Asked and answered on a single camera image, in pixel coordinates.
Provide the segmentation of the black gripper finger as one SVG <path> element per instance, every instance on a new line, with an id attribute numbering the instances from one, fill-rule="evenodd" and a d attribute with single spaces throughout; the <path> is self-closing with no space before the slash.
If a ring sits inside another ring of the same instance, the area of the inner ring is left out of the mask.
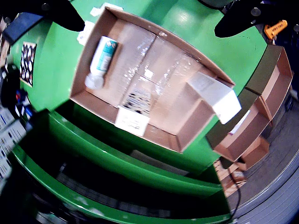
<path id="1" fill-rule="evenodd" d="M 237 0 L 215 26 L 214 33 L 226 38 L 258 24 L 274 25 L 282 20 L 298 24 L 297 0 Z"/>
<path id="2" fill-rule="evenodd" d="M 79 32 L 84 29 L 84 20 L 69 0 L 2 0 L 0 2 L 0 15 L 6 23 L 14 21 L 20 13 L 46 17 L 71 31 Z"/>

